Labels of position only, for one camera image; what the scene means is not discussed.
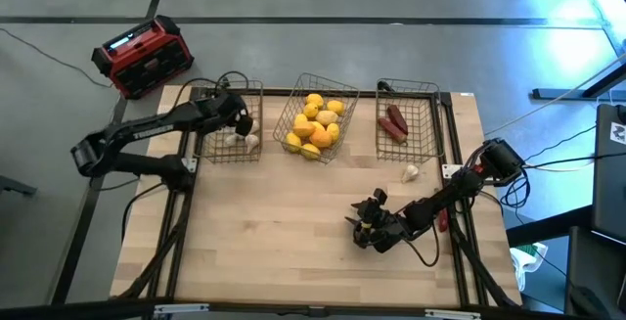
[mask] concrete floor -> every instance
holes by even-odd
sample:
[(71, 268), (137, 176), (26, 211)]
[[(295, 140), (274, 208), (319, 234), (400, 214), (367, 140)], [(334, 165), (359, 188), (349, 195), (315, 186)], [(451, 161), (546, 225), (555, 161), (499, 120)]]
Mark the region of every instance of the concrete floor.
[[(143, 17), (150, 0), (0, 0), (0, 16)], [(594, 19), (589, 0), (160, 0), (158, 12), (178, 17), (413, 17)], [(94, 46), (123, 32), (124, 24), (0, 24), (16, 35), (107, 82), (89, 61)], [(362, 24), (182, 24), (196, 57), (193, 76), (237, 69), (266, 86), (293, 85), (313, 72), (373, 89), (383, 76), (438, 83), (444, 91), (476, 94), (483, 128), (541, 105), (535, 87), (569, 88), (615, 59), (601, 29)], [(0, 174), (39, 188), (36, 197), (0, 195), (0, 307), (48, 301), (77, 218), (87, 180), (68, 150), (109, 122), (117, 101), (98, 88), (0, 32)], [(125, 119), (153, 114), (159, 93), (127, 104)], [(523, 157), (595, 121), (595, 103), (559, 103), (498, 133)], [(536, 161), (587, 155), (594, 135), (548, 152)], [(147, 142), (128, 151), (145, 153)], [(533, 192), (521, 213), (537, 219), (587, 205), (593, 170), (530, 172)], [(105, 186), (127, 176), (111, 174)], [(69, 301), (109, 295), (119, 253), (128, 186), (101, 194), (69, 294)], [(507, 223), (514, 224), (507, 215)], [(561, 248), (563, 242), (555, 249)], [(548, 260), (564, 269), (558, 253)], [(559, 308), (563, 280), (543, 266), (527, 288)]]

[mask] metal leg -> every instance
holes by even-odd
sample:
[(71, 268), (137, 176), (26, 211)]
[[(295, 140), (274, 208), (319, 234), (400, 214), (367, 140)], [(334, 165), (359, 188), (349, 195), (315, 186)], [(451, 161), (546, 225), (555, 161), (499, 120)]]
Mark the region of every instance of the metal leg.
[(509, 245), (514, 248), (561, 237), (568, 234), (569, 228), (573, 226), (591, 228), (592, 208), (591, 205), (579, 207), (556, 216), (508, 229)]
[(22, 193), (24, 195), (31, 196), (35, 194), (37, 188), (33, 188), (29, 185), (25, 185), (22, 182), (18, 182), (15, 179), (7, 178), (5, 176), (0, 176), (0, 191), (14, 191), (18, 193)]
[[(626, 80), (626, 64), (607, 74), (587, 90), (576, 90), (562, 98), (563, 100), (602, 100), (602, 101), (626, 101), (626, 91), (615, 90), (609, 94), (606, 92), (613, 86)], [(535, 100), (554, 100), (569, 89), (533, 89), (532, 98)]]

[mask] garlic bulb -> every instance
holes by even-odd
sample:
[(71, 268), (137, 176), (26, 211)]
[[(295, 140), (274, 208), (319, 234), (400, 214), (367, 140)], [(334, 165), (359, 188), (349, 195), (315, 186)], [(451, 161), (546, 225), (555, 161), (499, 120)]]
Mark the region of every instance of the garlic bulb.
[(259, 140), (256, 135), (250, 134), (246, 137), (246, 153), (249, 154), (252, 152), (256, 146), (258, 146)]
[(416, 179), (418, 177), (418, 173), (420, 173), (420, 170), (416, 166), (409, 164), (404, 170), (404, 174), (402, 174), (402, 183), (410, 182)]
[(224, 138), (224, 146), (227, 148), (234, 147), (237, 145), (237, 141), (241, 139), (241, 135), (239, 134), (231, 134)]
[(261, 127), (261, 125), (258, 123), (258, 121), (255, 119), (252, 121), (252, 128), (250, 129), (250, 132), (248, 134), (254, 134), (258, 131), (258, 129)]

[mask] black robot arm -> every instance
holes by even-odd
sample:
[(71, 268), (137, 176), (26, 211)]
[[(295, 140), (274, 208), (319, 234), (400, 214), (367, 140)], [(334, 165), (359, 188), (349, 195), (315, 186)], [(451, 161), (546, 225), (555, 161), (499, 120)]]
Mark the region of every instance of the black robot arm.
[(191, 176), (178, 155), (158, 159), (120, 151), (131, 142), (159, 134), (188, 131), (205, 135), (224, 126), (248, 135), (252, 119), (240, 95), (221, 91), (210, 98), (178, 105), (166, 114), (109, 125), (88, 134), (71, 149), (71, 154), (78, 171), (86, 177), (100, 177), (111, 171), (155, 174), (168, 188), (181, 190), (191, 183)]
[[(452, 175), (448, 184), (430, 198), (412, 201), (391, 213), (381, 208), (387, 196), (382, 189), (376, 189), (373, 198), (353, 205), (358, 209), (360, 220), (346, 217), (354, 225), (354, 243), (361, 248), (372, 246), (378, 252), (385, 252), (402, 240), (413, 241), (431, 227), (435, 228), (432, 223), (440, 210), (461, 199), (474, 198), (487, 184), (488, 178), (493, 179), (489, 184), (509, 185), (519, 177), (523, 165), (523, 159), (507, 142), (494, 139), (485, 141)], [(450, 234), (498, 305), (515, 306), (473, 251), (456, 218), (450, 219)]]

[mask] sausage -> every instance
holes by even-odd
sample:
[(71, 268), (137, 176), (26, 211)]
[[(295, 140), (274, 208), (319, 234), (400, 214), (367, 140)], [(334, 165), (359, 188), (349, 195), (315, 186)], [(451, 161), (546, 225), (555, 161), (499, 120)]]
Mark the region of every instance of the sausage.
[(407, 135), (402, 132), (402, 130), (398, 129), (393, 123), (389, 121), (387, 118), (379, 118), (379, 124), (384, 129), (387, 134), (393, 139), (396, 143), (402, 144), (407, 140)]
[(389, 105), (387, 107), (387, 115), (389, 116), (389, 119), (391, 119), (391, 122), (398, 127), (398, 129), (400, 129), (404, 134), (409, 134), (407, 122), (404, 120), (404, 117), (400, 113), (400, 109), (398, 109), (397, 106)]

